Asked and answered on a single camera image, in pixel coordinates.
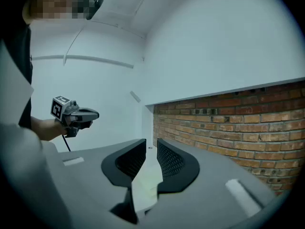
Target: black cable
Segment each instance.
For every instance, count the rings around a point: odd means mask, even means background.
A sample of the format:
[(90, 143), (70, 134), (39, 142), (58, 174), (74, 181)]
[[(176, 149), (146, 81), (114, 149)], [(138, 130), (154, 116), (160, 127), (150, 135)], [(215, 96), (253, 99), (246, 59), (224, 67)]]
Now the black cable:
[(69, 145), (67, 144), (67, 141), (66, 141), (65, 137), (64, 137), (63, 135), (61, 135), (61, 136), (62, 136), (63, 140), (65, 141), (65, 143), (66, 143), (66, 145), (67, 145), (67, 148), (68, 148), (69, 152), (71, 152), (71, 150), (70, 150), (70, 148), (69, 148)]

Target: forearm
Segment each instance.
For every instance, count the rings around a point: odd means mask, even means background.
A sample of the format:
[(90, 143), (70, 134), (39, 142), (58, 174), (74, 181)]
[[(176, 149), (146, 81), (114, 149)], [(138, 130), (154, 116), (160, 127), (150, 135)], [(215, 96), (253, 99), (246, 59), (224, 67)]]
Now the forearm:
[(39, 120), (31, 116), (32, 131), (37, 134), (42, 141), (51, 141), (60, 135), (66, 135), (67, 131), (62, 127), (60, 122), (55, 119)]

